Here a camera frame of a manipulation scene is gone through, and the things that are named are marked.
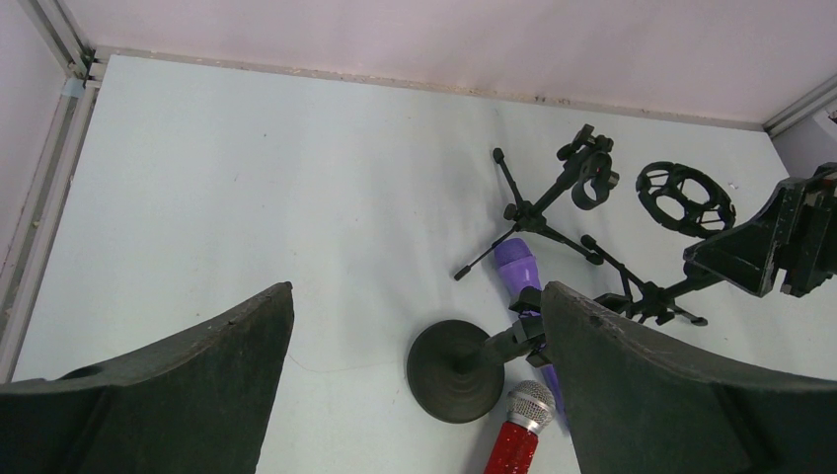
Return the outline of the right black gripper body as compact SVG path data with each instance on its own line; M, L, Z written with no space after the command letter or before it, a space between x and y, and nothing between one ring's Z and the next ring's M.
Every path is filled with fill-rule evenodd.
M781 292L803 297L836 275L836 164L777 185Z

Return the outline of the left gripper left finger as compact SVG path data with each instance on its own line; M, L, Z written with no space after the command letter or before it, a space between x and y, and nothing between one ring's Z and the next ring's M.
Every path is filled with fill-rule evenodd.
M1 388L5 473L253 473L287 354L292 286L125 355Z

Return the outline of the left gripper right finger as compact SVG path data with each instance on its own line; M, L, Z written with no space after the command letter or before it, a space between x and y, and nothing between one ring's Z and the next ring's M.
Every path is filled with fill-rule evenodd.
M836 385L716 355L553 281L547 356L584 473L832 473Z

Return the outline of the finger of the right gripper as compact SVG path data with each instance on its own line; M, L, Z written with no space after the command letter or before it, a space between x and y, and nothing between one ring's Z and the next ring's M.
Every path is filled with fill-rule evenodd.
M764 296L773 289L780 254L791 241L794 212L792 194L775 190L750 220L686 248L684 261L752 295Z

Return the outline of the black tripod shock-mount stand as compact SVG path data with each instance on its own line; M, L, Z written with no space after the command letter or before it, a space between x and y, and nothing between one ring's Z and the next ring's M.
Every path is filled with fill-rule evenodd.
M712 177L685 164L658 161L640 171L635 191L640 205L647 212L647 223L661 228L651 231L641 246L640 254L631 257L645 270L656 266L667 277L679 265L682 276L671 284L661 284L632 270L615 258L591 236L581 243L601 261L616 270L622 285L620 293L607 292L594 298L601 306L639 323L648 320L664 325L677 317L697 327L708 320L683 308L677 299L705 289L720 280L708 271L681 260L689 238L700 243L733 227L736 219L731 197Z

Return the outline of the red glitter microphone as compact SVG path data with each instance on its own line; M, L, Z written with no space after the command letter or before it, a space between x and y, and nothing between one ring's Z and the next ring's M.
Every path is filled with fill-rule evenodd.
M528 473L539 435L555 415L556 401L545 385L535 380L516 384L507 394L507 420L499 429L484 473Z

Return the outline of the purple microphone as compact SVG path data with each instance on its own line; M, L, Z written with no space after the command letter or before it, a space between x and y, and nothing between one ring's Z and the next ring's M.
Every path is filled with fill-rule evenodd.
M495 269L505 285L512 303L519 299L526 287L541 290L536 258L528 245L521 238L512 238L500 243L494 250ZM540 368L544 384L552 392L556 401L556 413L559 426L565 435L570 433L559 378L555 368L548 364Z

